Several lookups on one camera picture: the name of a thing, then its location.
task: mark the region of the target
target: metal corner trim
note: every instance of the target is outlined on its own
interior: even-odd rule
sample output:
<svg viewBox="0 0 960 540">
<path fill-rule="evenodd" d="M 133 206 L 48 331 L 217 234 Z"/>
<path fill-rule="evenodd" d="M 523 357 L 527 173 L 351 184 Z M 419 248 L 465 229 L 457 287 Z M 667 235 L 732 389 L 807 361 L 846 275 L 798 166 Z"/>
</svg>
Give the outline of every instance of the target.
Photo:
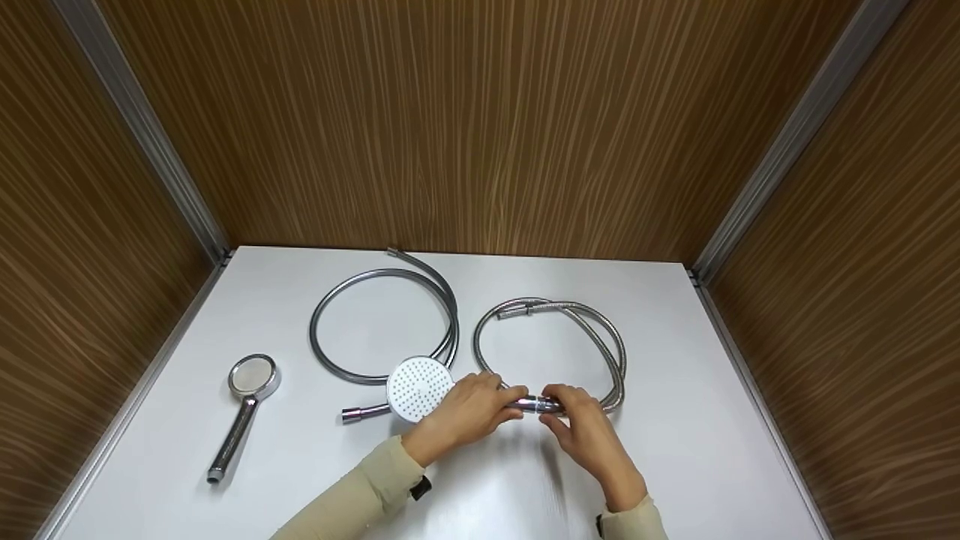
<svg viewBox="0 0 960 540">
<path fill-rule="evenodd" d="M 727 351 L 727 356 L 730 358 L 730 363 L 733 366 L 733 370 L 736 372 L 737 376 L 740 377 L 740 382 L 743 384 L 744 390 L 747 391 L 747 395 L 750 397 L 750 401 L 753 403 L 756 413 L 763 420 L 763 424 L 767 428 L 770 439 L 773 441 L 774 446 L 777 448 L 777 451 L 780 454 L 780 459 L 783 461 L 784 467 L 789 473 L 790 478 L 793 479 L 793 482 L 797 487 L 797 491 L 800 492 L 801 498 L 804 500 L 804 505 L 806 506 L 806 511 L 810 516 L 810 520 L 813 522 L 814 527 L 816 527 L 817 532 L 820 533 L 820 537 L 823 540 L 833 540 L 833 536 L 830 534 L 830 529 L 827 527 L 827 522 L 824 521 L 824 517 L 821 515 L 820 509 L 817 507 L 816 502 L 814 502 L 813 496 L 810 495 L 810 490 L 806 486 L 804 477 L 800 474 L 800 469 L 797 467 L 797 462 L 794 461 L 793 455 L 790 453 L 786 443 L 783 441 L 783 436 L 780 434 L 780 429 L 777 427 L 777 423 L 774 421 L 774 417 L 770 413 L 770 409 L 767 408 L 766 402 L 763 401 L 763 396 L 760 394 L 760 390 L 756 386 L 754 376 L 750 373 L 750 367 L 747 366 L 747 362 L 744 360 L 739 348 L 737 348 L 736 342 L 733 340 L 732 334 L 730 334 L 730 330 L 727 328 L 726 323 L 723 321 L 723 317 L 720 315 L 720 311 L 717 309 L 716 304 L 713 303 L 713 299 L 710 297 L 709 291 L 707 291 L 706 288 L 698 286 L 695 287 L 695 289 L 697 296 L 700 297 L 701 304 L 704 305 L 704 310 L 707 312 L 707 317 L 709 318 L 710 323 L 717 332 L 717 337 L 720 338 L 720 343 Z"/>
<path fill-rule="evenodd" d="M 864 0 L 740 190 L 693 269 L 708 284 L 910 0 Z"/>
<path fill-rule="evenodd" d="M 229 251 L 227 237 L 163 130 L 96 0 L 51 1 L 190 230 L 210 260 L 218 262 Z"/>
<path fill-rule="evenodd" d="M 67 486 L 63 495 L 60 496 L 57 505 L 54 506 L 54 509 L 51 510 L 47 519 L 43 522 L 43 525 L 36 532 L 34 540 L 54 540 L 63 533 L 74 511 L 83 500 L 90 486 L 93 485 L 94 480 L 100 474 L 104 464 L 107 463 L 110 454 L 113 452 L 113 449 L 116 448 L 117 443 L 120 442 L 120 438 L 133 420 L 136 411 L 140 408 L 140 405 L 143 404 L 150 389 L 159 378 L 160 372 L 163 371 L 163 367 L 167 364 L 167 360 L 170 359 L 170 356 L 177 349 L 180 339 L 186 333 L 187 328 L 190 327 L 190 323 L 193 322 L 197 312 L 200 311 L 200 307 L 204 304 L 204 301 L 207 296 L 209 296 L 210 291 L 213 290 L 213 286 L 220 279 L 225 269 L 226 266 L 222 264 L 217 264 L 213 267 L 210 276 L 197 292 L 197 295 L 194 296 L 190 302 L 190 306 L 187 307 L 177 322 L 177 325 L 174 326 L 173 331 L 170 332 L 163 342 L 163 345 L 160 346 L 160 350 L 156 352 L 156 356 L 154 356 L 150 365 L 147 366 L 146 371 L 144 371 L 140 377 L 140 381 L 137 382 L 127 397 L 127 400 L 120 407 L 120 410 L 118 410 L 113 417 L 110 425 L 104 431 L 103 436 L 100 437 L 97 446 L 94 447 L 93 452 L 86 458 L 84 465 L 77 472 L 77 475 L 70 482 L 70 485 Z"/>
</svg>

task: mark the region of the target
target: round shower head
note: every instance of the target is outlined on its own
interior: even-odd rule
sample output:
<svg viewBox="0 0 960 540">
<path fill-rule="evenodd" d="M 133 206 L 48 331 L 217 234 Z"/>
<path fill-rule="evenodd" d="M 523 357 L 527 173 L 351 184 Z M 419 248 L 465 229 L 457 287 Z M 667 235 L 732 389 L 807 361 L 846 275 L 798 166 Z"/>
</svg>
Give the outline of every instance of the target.
<svg viewBox="0 0 960 540">
<path fill-rule="evenodd" d="M 446 367 L 429 356 L 414 356 L 400 362 L 387 378 L 387 403 L 400 418 L 416 424 L 437 408 L 453 388 Z"/>
</svg>

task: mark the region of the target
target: shower hose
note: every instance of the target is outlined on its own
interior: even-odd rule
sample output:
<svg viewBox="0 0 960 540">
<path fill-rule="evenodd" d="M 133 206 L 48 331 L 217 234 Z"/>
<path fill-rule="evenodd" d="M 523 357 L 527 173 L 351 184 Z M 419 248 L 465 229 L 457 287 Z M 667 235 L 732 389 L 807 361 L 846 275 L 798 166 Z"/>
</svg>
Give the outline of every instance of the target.
<svg viewBox="0 0 960 540">
<path fill-rule="evenodd" d="M 422 285 L 436 296 L 444 308 L 446 320 L 449 321 L 449 324 L 446 327 L 444 339 L 429 356 L 442 363 L 446 369 L 450 369 L 450 366 L 453 364 L 453 358 L 457 354 L 457 345 L 460 342 L 460 322 L 457 318 L 457 299 L 454 297 L 453 289 L 450 288 L 449 283 L 446 282 L 439 272 L 418 258 L 394 248 L 388 249 L 387 255 L 399 258 L 417 267 L 422 273 L 406 268 L 377 268 L 375 270 L 362 272 L 341 282 L 333 287 L 330 292 L 326 293 L 326 296 L 320 300 L 320 303 L 317 304 L 317 307 L 313 310 L 313 315 L 310 317 L 310 348 L 313 350 L 314 356 L 317 357 L 317 360 L 320 361 L 324 368 L 342 380 L 356 384 L 365 384 L 367 386 L 383 386 L 387 383 L 388 376 L 386 375 L 361 375 L 338 366 L 324 353 L 320 342 L 317 340 L 317 323 L 320 321 L 320 315 L 324 312 L 324 309 L 329 306 L 330 302 L 347 288 L 360 282 L 365 282 L 366 280 L 372 280 L 373 278 L 403 278 Z M 387 412 L 390 412 L 390 406 L 385 403 L 373 406 L 352 407 L 343 409 L 340 418 L 344 424 L 351 424 Z"/>
<path fill-rule="evenodd" d="M 604 360 L 607 362 L 607 367 L 610 369 L 610 375 L 613 379 L 613 388 L 610 393 L 600 400 L 600 406 L 607 414 L 617 410 L 618 407 L 623 405 L 625 395 L 624 379 L 627 376 L 627 353 L 623 345 L 623 339 L 620 337 L 620 332 L 616 331 L 613 323 L 611 323 L 610 319 L 605 317 L 603 313 L 579 302 L 554 302 L 544 298 L 527 297 L 514 298 L 513 300 L 508 300 L 494 306 L 480 318 L 480 322 L 477 323 L 476 329 L 473 331 L 473 357 L 476 358 L 477 365 L 484 371 L 492 371 L 490 364 L 487 363 L 487 360 L 483 357 L 483 353 L 480 351 L 480 332 L 483 331 L 484 327 L 493 317 L 497 319 L 509 319 L 519 315 L 533 315 L 545 311 L 559 311 L 572 319 L 573 322 L 577 323 L 577 326 L 587 333 L 594 345 L 597 346 L 597 349 L 600 350 L 600 354 L 603 355 Z M 613 345 L 616 348 L 616 356 L 613 355 L 610 347 L 608 347 L 603 338 L 600 337 L 600 334 L 587 322 L 584 318 L 585 316 L 588 319 L 596 321 L 610 334 L 613 338 Z M 501 386 L 506 388 L 507 384 L 504 382 L 501 383 Z M 559 403 L 543 397 L 527 396 L 527 398 L 521 400 L 518 407 L 533 412 L 564 413 L 564 409 Z"/>
</svg>

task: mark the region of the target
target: wood grain wall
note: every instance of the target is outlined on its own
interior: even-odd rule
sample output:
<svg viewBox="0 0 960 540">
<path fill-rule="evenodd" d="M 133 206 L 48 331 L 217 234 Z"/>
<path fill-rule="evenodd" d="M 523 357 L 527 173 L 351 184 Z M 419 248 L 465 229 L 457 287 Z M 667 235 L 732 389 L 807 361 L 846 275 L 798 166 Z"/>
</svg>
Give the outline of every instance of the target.
<svg viewBox="0 0 960 540">
<path fill-rule="evenodd" d="M 101 0 L 234 245 L 692 263 L 858 0 Z"/>
<path fill-rule="evenodd" d="M 837 540 L 960 538 L 960 3 L 912 2 L 711 290 Z"/>
<path fill-rule="evenodd" d="M 0 2 L 0 537 L 30 538 L 209 274 L 48 2 Z"/>
</svg>

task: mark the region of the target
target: white table surface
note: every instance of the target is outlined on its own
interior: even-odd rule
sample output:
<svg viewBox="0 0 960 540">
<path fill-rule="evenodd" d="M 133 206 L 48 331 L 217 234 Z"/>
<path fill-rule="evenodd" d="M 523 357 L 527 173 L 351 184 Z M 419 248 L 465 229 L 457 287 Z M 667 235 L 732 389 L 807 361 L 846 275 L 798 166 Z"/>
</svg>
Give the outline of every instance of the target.
<svg viewBox="0 0 960 540">
<path fill-rule="evenodd" d="M 753 409 L 679 264 L 419 255 L 450 282 L 462 341 L 453 366 L 475 371 L 479 317 L 517 296 L 574 300 L 606 314 L 627 347 L 627 397 L 612 420 L 647 478 L 672 540 L 818 539 L 801 496 Z M 393 415 L 339 426 L 341 408 L 384 390 L 326 372 L 307 323 L 336 283 L 405 265 L 381 252 L 240 248 L 136 412 L 60 538 L 268 538 L 392 433 Z M 444 334 L 439 305 L 400 279 L 364 282 L 320 324 L 327 353 L 353 371 L 385 374 L 429 353 Z M 599 352 L 572 321 L 544 313 L 491 321 L 484 354 L 508 383 L 610 388 Z M 204 481 L 237 409 L 230 366 L 251 353 L 283 380 L 261 404 L 229 483 Z M 433 490 L 369 538 L 498 540 L 595 537 L 595 482 L 537 419 L 504 426 L 428 471 Z"/>
</svg>

